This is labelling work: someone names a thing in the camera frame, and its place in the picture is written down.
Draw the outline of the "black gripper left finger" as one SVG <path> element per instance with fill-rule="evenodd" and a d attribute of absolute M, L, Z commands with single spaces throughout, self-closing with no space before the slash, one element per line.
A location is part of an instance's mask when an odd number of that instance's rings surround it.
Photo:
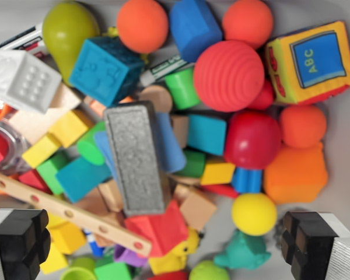
<path fill-rule="evenodd" d="M 44 209 L 0 209 L 0 279 L 36 279 L 50 252 Z"/>

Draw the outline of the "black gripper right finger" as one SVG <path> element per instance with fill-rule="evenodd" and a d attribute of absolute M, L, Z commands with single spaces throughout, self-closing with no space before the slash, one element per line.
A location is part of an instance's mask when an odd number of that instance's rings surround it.
<path fill-rule="evenodd" d="M 283 259 L 295 279 L 350 279 L 350 231 L 330 212 L 288 211 Z"/>

